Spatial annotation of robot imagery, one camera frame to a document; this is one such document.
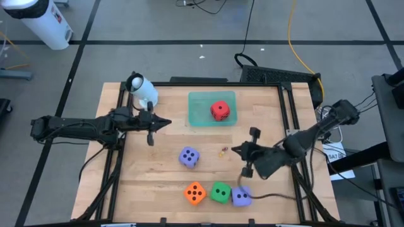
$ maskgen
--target translucent container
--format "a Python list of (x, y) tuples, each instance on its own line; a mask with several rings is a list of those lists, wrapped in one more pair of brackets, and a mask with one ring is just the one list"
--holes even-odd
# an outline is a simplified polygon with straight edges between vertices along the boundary
[[(230, 115), (223, 121), (216, 121), (210, 107), (218, 101), (225, 101), (230, 107)], [(232, 126), (237, 122), (237, 106), (234, 91), (204, 91), (188, 94), (188, 120), (191, 126), (212, 127)]]

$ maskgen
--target white paper sign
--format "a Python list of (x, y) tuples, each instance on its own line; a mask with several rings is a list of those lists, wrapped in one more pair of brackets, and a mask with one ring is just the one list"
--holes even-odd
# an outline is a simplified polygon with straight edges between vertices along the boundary
[[(339, 160), (346, 156), (342, 143), (323, 144), (323, 149), (324, 149), (324, 152), (328, 155), (328, 159), (330, 159), (330, 162)], [(348, 179), (355, 178), (355, 173), (352, 170), (348, 170), (348, 171), (342, 172), (340, 174)], [(334, 174), (334, 175), (330, 176), (330, 178), (331, 178), (331, 181), (343, 179), (338, 174)]]

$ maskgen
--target wooden table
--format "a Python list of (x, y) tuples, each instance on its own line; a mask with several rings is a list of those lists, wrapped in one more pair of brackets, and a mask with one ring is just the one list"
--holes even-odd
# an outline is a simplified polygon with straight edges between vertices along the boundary
[[(223, 205), (207, 197), (198, 206), (192, 206), (182, 194), (194, 181), (199, 181), (208, 193), (215, 181), (235, 187), (237, 176), (245, 163), (230, 150), (223, 157), (219, 157), (219, 152), (223, 147), (230, 148), (251, 140), (250, 127), (261, 129), (258, 143), (263, 146), (272, 146), (285, 137), (277, 88), (162, 86), (157, 87), (157, 90), (159, 100), (155, 113), (172, 120), (172, 124), (154, 135), (155, 145), (152, 147), (146, 143), (146, 132), (128, 133), (114, 213), (115, 222), (157, 223), (160, 218), (166, 217), (169, 223), (247, 223), (250, 218), (254, 218), (256, 223), (299, 223), (296, 202), (281, 197), (254, 200), (249, 207), (233, 207), (231, 202)], [(187, 97), (190, 91), (234, 91), (238, 115), (236, 125), (191, 127), (187, 120)], [(97, 116), (105, 115), (116, 107), (118, 93), (119, 83), (104, 84)], [(293, 93), (300, 127), (306, 129), (316, 123), (307, 84), (293, 84)], [(178, 162), (178, 155), (184, 146), (194, 147), (201, 154), (194, 170)], [(100, 148), (99, 143), (91, 142), (86, 159)], [(102, 153), (85, 168), (72, 218), (82, 214), (99, 192), (106, 154)], [(330, 214), (338, 219), (324, 156), (315, 153), (313, 160), (316, 182), (314, 193)], [(294, 196), (289, 167), (280, 168), (267, 180), (260, 179), (254, 173), (252, 179), (243, 178), (243, 184), (252, 188), (253, 195), (283, 193)], [(109, 195), (105, 197), (103, 217), (107, 215), (109, 198)], [(309, 219), (307, 202), (304, 203), (306, 219)]]

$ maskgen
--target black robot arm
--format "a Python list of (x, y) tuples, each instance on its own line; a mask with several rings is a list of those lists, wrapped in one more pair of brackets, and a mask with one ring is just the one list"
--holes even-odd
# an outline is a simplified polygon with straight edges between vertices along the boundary
[(246, 141), (232, 150), (239, 154), (243, 161), (247, 161), (246, 167), (242, 169), (243, 177), (253, 177), (252, 165), (254, 165), (258, 175), (262, 179), (267, 179), (280, 167), (291, 166), (302, 161), (306, 157), (307, 150), (314, 146), (318, 137), (338, 125), (352, 125), (358, 120), (358, 110), (349, 101), (340, 100), (332, 106), (325, 119), (308, 130), (287, 136), (271, 148), (256, 144), (261, 133), (259, 129), (251, 128), (252, 142)]
[(117, 144), (119, 132), (148, 131), (147, 143), (153, 146), (152, 133), (170, 123), (171, 120), (153, 113), (153, 105), (149, 102), (148, 110), (140, 110), (137, 116), (133, 116), (127, 107), (111, 110), (107, 115), (96, 119), (44, 116), (32, 120), (30, 135), (39, 142), (65, 137), (98, 141), (106, 148), (113, 149)]

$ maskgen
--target green die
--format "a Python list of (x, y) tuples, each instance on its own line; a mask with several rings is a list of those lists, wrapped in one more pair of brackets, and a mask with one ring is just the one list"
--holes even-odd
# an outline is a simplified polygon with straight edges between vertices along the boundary
[(230, 191), (232, 188), (223, 182), (215, 182), (210, 192), (210, 198), (214, 201), (227, 203), (230, 197)]

